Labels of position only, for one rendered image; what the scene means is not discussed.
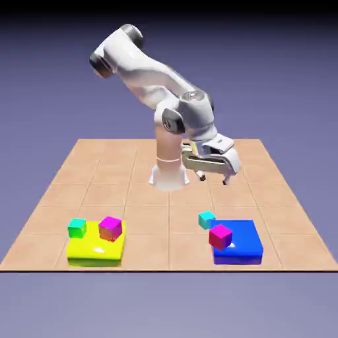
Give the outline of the large yellow box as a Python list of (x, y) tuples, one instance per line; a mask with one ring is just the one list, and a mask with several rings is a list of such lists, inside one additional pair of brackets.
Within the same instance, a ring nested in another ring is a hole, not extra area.
[(115, 242), (100, 238), (98, 221), (86, 221), (86, 233), (82, 238), (70, 238), (67, 245), (67, 261), (75, 267), (115, 267), (121, 264), (125, 244), (125, 222), (122, 234)]

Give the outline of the large blue box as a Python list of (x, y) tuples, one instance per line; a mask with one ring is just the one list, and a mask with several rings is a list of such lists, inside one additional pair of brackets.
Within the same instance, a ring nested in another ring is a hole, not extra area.
[(211, 228), (223, 224), (232, 231), (232, 243), (223, 250), (214, 247), (216, 265), (260, 265), (263, 246), (253, 220), (220, 220), (211, 222)]

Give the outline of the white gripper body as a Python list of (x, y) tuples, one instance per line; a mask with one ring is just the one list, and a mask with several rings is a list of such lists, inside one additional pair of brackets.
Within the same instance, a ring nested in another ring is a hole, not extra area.
[(197, 152), (194, 143), (182, 143), (182, 162), (184, 166), (195, 172), (211, 172), (223, 176), (234, 176), (240, 169), (240, 162), (234, 149), (226, 154), (204, 154)]

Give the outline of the small cyan cube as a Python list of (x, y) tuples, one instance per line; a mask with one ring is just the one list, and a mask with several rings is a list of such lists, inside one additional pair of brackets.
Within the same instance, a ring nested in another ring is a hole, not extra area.
[(211, 222), (215, 220), (216, 217), (211, 211), (203, 211), (198, 215), (198, 223), (203, 229), (210, 229)]

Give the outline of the small crimson cube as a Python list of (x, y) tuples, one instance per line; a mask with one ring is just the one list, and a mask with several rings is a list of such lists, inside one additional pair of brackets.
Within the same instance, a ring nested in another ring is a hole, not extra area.
[(209, 230), (209, 243), (218, 250), (227, 248), (232, 243), (232, 231), (223, 224), (217, 224)]

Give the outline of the small green cube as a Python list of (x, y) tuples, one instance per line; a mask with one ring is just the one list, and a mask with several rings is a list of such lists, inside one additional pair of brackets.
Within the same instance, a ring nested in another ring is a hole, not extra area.
[(86, 234), (86, 220), (72, 219), (67, 229), (70, 238), (83, 238)]

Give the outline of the small magenta cube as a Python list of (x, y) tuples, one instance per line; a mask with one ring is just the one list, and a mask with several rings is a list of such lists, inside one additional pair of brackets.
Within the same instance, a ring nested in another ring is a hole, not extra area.
[(105, 217), (98, 225), (99, 236), (101, 239), (115, 242), (122, 234), (122, 221), (114, 217)]

